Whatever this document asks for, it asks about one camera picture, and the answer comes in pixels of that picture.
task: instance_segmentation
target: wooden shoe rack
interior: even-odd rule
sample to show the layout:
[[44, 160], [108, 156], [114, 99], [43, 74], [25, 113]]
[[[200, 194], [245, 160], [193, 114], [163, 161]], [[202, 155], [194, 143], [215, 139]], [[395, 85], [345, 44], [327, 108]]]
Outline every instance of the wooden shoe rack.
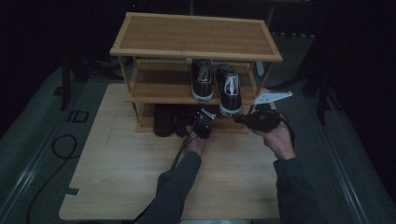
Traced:
[[[110, 54], [119, 57], [126, 102], [132, 103], [138, 121], [136, 132], [152, 132], [155, 104], [198, 104], [191, 94], [190, 59], [212, 59], [214, 71], [220, 63], [231, 65], [240, 76], [245, 113], [260, 94], [272, 63], [282, 62], [263, 21], [129, 12]], [[127, 73], [125, 57], [134, 60], [132, 74]], [[259, 86], [252, 73], [256, 61], [269, 64]], [[216, 86], [207, 106], [211, 112], [218, 110]], [[248, 132], [217, 114], [213, 133]]]

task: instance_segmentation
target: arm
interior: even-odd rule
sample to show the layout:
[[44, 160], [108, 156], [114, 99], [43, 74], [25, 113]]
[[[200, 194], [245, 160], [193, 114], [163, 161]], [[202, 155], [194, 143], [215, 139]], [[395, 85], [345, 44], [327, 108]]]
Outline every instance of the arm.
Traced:
[[281, 223], [326, 223], [316, 193], [309, 184], [302, 162], [297, 158], [288, 126], [281, 122], [269, 133], [251, 130], [277, 157], [274, 162], [278, 209]]
[[194, 132], [190, 139], [185, 148], [185, 157], [176, 169], [162, 173], [158, 178], [155, 199], [140, 224], [176, 224], [180, 221], [184, 202], [201, 166], [201, 156], [206, 146], [206, 139], [199, 138]]

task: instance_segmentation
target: jacket sleeve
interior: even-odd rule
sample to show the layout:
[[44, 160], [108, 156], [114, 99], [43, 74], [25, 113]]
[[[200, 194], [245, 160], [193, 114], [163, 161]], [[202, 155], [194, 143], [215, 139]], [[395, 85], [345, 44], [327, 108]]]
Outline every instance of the jacket sleeve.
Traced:
[[309, 184], [300, 158], [275, 161], [277, 199], [281, 223], [327, 223]]
[[155, 199], [139, 223], [178, 223], [200, 166], [201, 157], [195, 152], [188, 152], [175, 170], [162, 173], [158, 178]]

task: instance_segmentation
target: shoe rack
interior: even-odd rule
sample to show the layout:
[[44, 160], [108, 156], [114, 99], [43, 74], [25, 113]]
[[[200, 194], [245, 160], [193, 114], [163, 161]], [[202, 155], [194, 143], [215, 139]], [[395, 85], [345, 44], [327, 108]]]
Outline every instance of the shoe rack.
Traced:
[[[127, 89], [125, 101], [136, 114], [136, 132], [152, 132], [155, 104], [198, 104], [191, 94], [190, 61], [212, 59], [231, 65], [240, 77], [243, 113], [251, 112], [270, 69], [257, 86], [254, 62], [282, 62], [263, 21], [198, 16], [127, 13], [110, 50], [119, 57]], [[134, 59], [132, 74], [125, 57]], [[248, 133], [242, 124], [223, 117], [219, 92], [213, 83], [213, 98], [206, 104], [218, 116], [213, 133]]]

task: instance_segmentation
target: black sneaker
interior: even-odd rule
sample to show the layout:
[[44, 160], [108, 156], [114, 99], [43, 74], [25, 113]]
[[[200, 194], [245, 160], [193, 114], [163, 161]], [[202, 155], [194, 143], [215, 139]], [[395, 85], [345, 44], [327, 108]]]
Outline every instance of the black sneaker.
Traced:
[[153, 131], [160, 137], [167, 137], [175, 131], [173, 105], [155, 105]]
[[212, 61], [192, 60], [191, 90], [193, 98], [199, 103], [207, 103], [212, 99]]
[[180, 105], [177, 111], [176, 134], [179, 137], [186, 136], [188, 125], [192, 125], [197, 108], [194, 105]]
[[230, 65], [223, 63], [216, 71], [216, 84], [219, 89], [221, 114], [226, 117], [238, 114], [242, 108], [238, 74]]

